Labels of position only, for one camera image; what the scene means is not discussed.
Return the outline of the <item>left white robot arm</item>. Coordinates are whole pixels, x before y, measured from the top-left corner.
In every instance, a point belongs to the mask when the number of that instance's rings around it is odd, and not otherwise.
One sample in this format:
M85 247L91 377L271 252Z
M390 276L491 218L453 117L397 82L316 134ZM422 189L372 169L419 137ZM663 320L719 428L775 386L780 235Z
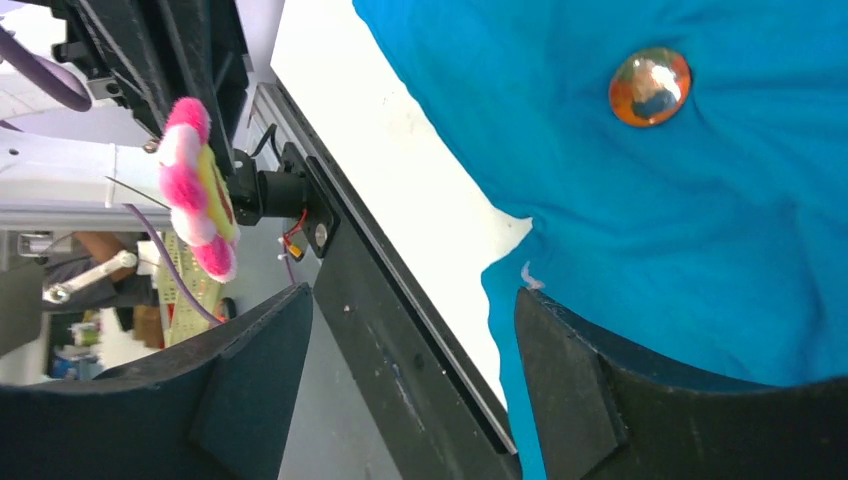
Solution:
M233 1L20 1L1 17L1 117L117 105L159 139L173 105L194 97L231 182L248 61ZM158 200L149 148L1 132L3 212L155 209Z

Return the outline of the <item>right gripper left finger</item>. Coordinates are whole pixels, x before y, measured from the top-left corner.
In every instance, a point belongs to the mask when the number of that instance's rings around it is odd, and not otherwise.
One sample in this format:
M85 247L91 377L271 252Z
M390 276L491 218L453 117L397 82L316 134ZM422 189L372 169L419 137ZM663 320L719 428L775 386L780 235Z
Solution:
M274 479L313 320L308 285L90 381L1 390L5 479Z

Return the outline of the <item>blue t-shirt garment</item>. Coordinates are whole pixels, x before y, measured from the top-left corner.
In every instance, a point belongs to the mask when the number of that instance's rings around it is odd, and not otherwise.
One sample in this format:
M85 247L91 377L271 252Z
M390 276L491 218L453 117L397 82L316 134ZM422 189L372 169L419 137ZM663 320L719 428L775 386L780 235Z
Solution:
M482 284L527 479L544 467L515 335L524 275L583 318L718 374L847 371L843 1L358 1L488 199L532 230ZM608 90L685 57L681 109L637 128Z

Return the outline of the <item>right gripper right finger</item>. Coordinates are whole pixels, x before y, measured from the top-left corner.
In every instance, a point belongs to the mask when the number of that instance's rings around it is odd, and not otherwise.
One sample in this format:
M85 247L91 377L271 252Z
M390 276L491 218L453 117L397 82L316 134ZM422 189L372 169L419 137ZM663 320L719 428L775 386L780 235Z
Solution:
M847 381L707 372L518 293L515 331L552 479L843 479Z

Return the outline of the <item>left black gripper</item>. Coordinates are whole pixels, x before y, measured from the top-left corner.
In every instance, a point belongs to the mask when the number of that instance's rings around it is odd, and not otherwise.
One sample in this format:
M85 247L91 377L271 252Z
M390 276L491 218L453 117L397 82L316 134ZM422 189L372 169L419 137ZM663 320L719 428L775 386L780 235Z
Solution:
M116 101L151 135L162 134L173 104L195 97L212 120L209 143L224 173L247 99L248 48L235 2L52 1L66 23L54 46L91 80L117 83Z

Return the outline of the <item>person forearm in background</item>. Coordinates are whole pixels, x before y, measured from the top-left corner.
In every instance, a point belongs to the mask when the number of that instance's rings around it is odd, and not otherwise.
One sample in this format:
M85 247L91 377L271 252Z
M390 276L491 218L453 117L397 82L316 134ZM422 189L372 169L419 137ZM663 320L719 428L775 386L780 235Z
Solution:
M111 260L121 251L135 251L139 235L103 231L78 231L72 234L82 248L99 263Z

